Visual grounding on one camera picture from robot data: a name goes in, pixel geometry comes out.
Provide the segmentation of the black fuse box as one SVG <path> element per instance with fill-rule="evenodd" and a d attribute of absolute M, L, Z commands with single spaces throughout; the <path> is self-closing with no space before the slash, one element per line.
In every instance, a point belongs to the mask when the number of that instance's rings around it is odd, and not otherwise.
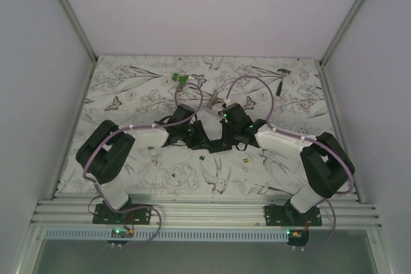
<path fill-rule="evenodd" d="M 205 148 L 210 153 L 219 153 L 223 151 L 232 150 L 232 145 L 229 143 L 225 143 L 222 140 L 215 140 L 208 142 Z"/>

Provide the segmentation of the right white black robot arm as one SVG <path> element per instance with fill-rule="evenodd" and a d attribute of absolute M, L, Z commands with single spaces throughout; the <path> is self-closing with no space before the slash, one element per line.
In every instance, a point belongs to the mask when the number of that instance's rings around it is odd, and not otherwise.
<path fill-rule="evenodd" d="M 274 126 L 268 119 L 253 121 L 237 103 L 223 107 L 217 115 L 228 128 L 230 141 L 300 157 L 308 183 L 288 200 L 284 216 L 289 224 L 300 225 L 312 207 L 335 194 L 352 192 L 355 168 L 332 134 L 302 135 Z"/>

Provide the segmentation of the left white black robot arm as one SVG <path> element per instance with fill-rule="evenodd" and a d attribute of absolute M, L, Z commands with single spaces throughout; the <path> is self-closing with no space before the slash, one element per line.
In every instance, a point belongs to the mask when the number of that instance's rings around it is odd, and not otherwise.
<path fill-rule="evenodd" d="M 95 186 L 109 208 L 109 218 L 122 224 L 130 219 L 132 211 L 142 208 L 132 207 L 119 177 L 133 145 L 158 148 L 179 141 L 191 150 L 208 150 L 212 145 L 197 119 L 197 111 L 185 104 L 151 125 L 120 128 L 111 120 L 103 121 L 77 151 L 76 161 L 83 167 L 83 178 Z"/>

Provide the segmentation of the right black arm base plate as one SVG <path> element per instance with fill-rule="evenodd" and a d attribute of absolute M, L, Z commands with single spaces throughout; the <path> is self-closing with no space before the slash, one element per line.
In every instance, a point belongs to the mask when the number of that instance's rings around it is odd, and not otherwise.
<path fill-rule="evenodd" d="M 269 227 L 321 227 L 322 216 L 318 207 L 312 207 L 305 213 L 300 213 L 291 205 L 270 204 L 264 206 L 266 226 Z"/>

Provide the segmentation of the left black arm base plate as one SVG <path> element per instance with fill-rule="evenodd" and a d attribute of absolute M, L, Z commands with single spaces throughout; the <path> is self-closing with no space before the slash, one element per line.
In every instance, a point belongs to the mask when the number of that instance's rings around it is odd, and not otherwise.
<path fill-rule="evenodd" d="M 127 213 L 110 210 L 105 203 L 97 204 L 92 223 L 95 225 L 149 225 L 152 210 L 144 207 Z"/>

